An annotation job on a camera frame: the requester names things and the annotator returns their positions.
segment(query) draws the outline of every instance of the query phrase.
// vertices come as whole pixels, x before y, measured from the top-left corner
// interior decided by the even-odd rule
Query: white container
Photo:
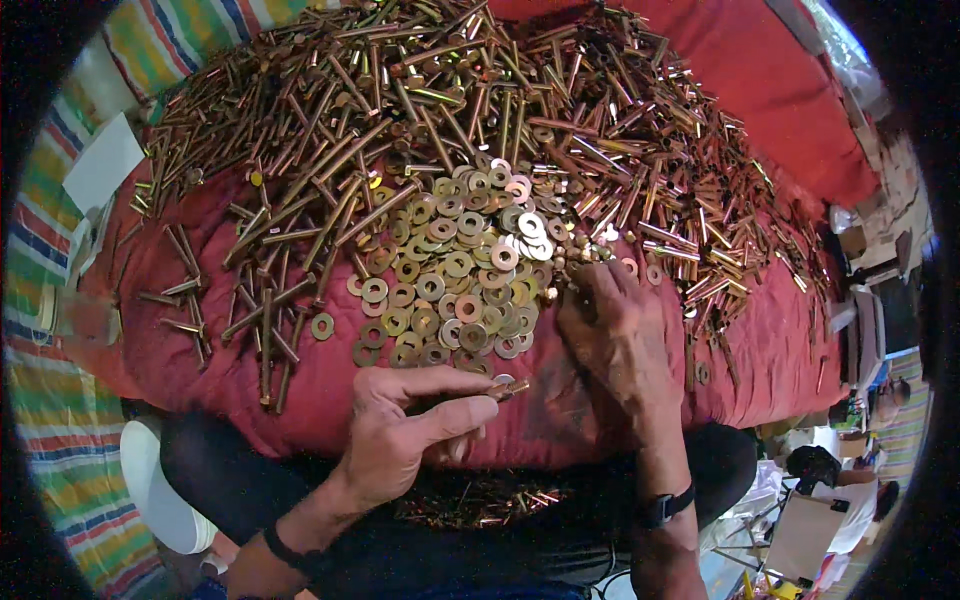
[[[180,554],[210,547],[217,528],[174,492],[163,476],[160,437],[154,428],[139,420],[124,426],[120,466],[143,522],[164,545]]]

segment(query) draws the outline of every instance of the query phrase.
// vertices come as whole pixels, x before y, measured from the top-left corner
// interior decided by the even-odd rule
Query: person's right hand
[[[579,292],[565,291],[558,322],[576,359],[632,416],[679,407],[684,395],[668,370],[660,299],[618,261],[582,265],[571,276]],[[590,323],[585,312],[593,311]]]

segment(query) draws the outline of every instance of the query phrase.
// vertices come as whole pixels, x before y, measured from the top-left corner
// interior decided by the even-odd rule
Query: wrist
[[[338,471],[276,522],[280,540],[294,552],[326,549],[364,511]]]

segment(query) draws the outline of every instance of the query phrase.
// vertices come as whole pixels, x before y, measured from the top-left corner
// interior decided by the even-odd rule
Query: watch strap
[[[316,571],[326,560],[322,550],[311,550],[303,554],[291,550],[276,533],[276,521],[263,530],[263,540],[267,542],[267,547],[270,548],[274,556],[304,575]]]
[[[693,482],[690,487],[680,495],[665,493],[654,498],[652,502],[645,506],[636,508],[637,523],[644,529],[659,529],[670,522],[677,513],[683,511],[693,503],[695,495]]]

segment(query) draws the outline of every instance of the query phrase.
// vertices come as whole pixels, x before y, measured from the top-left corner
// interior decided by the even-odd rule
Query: white paper
[[[90,217],[90,209],[106,206],[143,157],[127,116],[121,112],[84,148],[63,180],[63,189],[77,208]]]

